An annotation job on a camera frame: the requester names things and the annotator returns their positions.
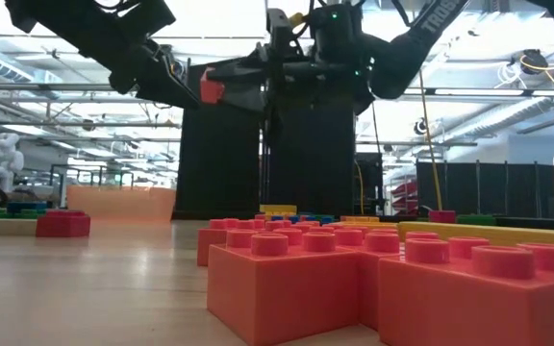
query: ceiling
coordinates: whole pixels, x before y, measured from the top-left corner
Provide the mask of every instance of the ceiling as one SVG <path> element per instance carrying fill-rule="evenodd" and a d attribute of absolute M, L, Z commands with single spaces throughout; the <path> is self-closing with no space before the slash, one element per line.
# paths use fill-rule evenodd
<path fill-rule="evenodd" d="M 112 0 L 99 0 L 111 4 Z M 554 85 L 545 74 L 538 76 L 520 75 L 506 67 L 511 57 L 518 56 L 524 49 L 540 49 L 554 67 L 554 21 L 544 16 L 541 8 L 525 1 L 511 1 L 512 12 L 483 12 L 485 3 L 497 1 L 472 1 L 469 8 L 444 32 L 436 44 L 427 63 L 423 66 L 426 87 L 470 87 L 470 88 L 552 88 Z M 154 35 L 158 43 L 171 44 L 181 59 L 190 58 L 194 64 L 215 62 L 249 54 L 257 41 L 264 40 L 264 1 L 257 0 L 166 0 L 177 17 L 177 21 Z M 401 18 L 390 4 L 381 10 L 373 8 L 376 1 L 365 4 L 364 30 L 383 39 L 392 39 L 407 31 Z M 418 11 L 423 0 L 404 1 L 405 8 Z M 281 8 L 286 14 L 305 12 L 307 1 L 268 0 L 269 7 Z M 303 45 L 312 42 L 303 38 Z M 38 25 L 30 35 L 17 30 L 10 22 L 4 1 L 0 1 L 0 57 L 16 68 L 25 71 L 46 70 L 62 83 L 108 82 L 109 71 L 91 59 L 85 59 L 77 49 Z M 503 83 L 511 77 L 509 83 Z M 0 77 L 0 83 L 9 83 Z M 413 87 L 419 80 L 413 81 Z M 87 100 L 90 96 L 121 98 L 114 92 L 83 93 L 68 92 L 68 97 Z M 32 102 L 35 94 L 29 92 L 0 91 L 0 98 L 26 109 L 37 119 L 46 114 L 45 103 Z M 430 98 L 428 117 L 436 134 L 449 131 L 469 118 L 493 107 L 492 100 Z M 52 104 L 51 115 L 62 111 L 57 121 L 78 121 L 92 119 L 108 122 L 170 121 L 180 125 L 183 110 L 158 109 L 153 104 L 134 103 L 74 103 Z M 381 141 L 420 141 L 413 128 L 423 116 L 420 97 L 410 95 L 398 101 L 378 100 L 358 117 L 358 140 L 374 140 L 373 111 L 376 114 L 377 135 Z M 106 128 L 87 132 L 78 128 L 58 129 L 53 135 L 104 137 L 129 136 L 173 138 L 172 143 L 142 143 L 142 150 L 152 155 L 169 154 L 176 157 L 181 130 L 177 128 Z M 82 149 L 82 142 L 69 142 Z M 100 144 L 118 153 L 128 152 L 129 146 L 109 142 Z"/>

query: black partition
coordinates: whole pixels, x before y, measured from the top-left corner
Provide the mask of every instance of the black partition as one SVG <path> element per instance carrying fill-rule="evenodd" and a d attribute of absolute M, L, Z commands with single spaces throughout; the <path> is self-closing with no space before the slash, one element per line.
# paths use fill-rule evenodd
<path fill-rule="evenodd" d="M 554 218 L 552 165 L 439 163 L 438 173 L 446 210 L 458 214 Z M 416 174 L 418 205 L 436 209 L 432 164 L 419 162 Z"/>
<path fill-rule="evenodd" d="M 199 94 L 206 65 L 192 66 L 189 87 Z M 260 123 L 229 106 L 185 110 L 174 217 L 250 217 L 259 210 Z"/>
<path fill-rule="evenodd" d="M 354 115 L 346 105 L 280 113 L 281 134 L 270 148 L 269 204 L 305 212 L 352 213 Z"/>

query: wooden floor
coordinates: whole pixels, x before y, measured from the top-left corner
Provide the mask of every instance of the wooden floor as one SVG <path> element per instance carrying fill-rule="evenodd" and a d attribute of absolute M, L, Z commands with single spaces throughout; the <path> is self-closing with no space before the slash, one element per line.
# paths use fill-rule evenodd
<path fill-rule="evenodd" d="M 0 236 L 0 345 L 244 345 L 206 310 L 195 230 L 94 224 L 89 239 Z M 380 345 L 352 327 L 287 345 Z"/>

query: white humanoid robot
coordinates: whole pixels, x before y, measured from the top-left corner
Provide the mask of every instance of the white humanoid robot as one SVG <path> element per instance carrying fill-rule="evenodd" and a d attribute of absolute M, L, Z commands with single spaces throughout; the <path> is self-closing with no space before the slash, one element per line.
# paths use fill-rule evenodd
<path fill-rule="evenodd" d="M 16 151 L 17 134 L 0 134 L 0 187 L 4 192 L 12 192 L 14 173 L 23 169 L 25 158 Z"/>

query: green lego brick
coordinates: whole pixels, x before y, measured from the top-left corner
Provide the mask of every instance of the green lego brick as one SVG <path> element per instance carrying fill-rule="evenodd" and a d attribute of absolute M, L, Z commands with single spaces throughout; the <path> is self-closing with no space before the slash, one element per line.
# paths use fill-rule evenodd
<path fill-rule="evenodd" d="M 462 225 L 496 226 L 497 222 L 490 215 L 459 215 L 457 223 Z"/>

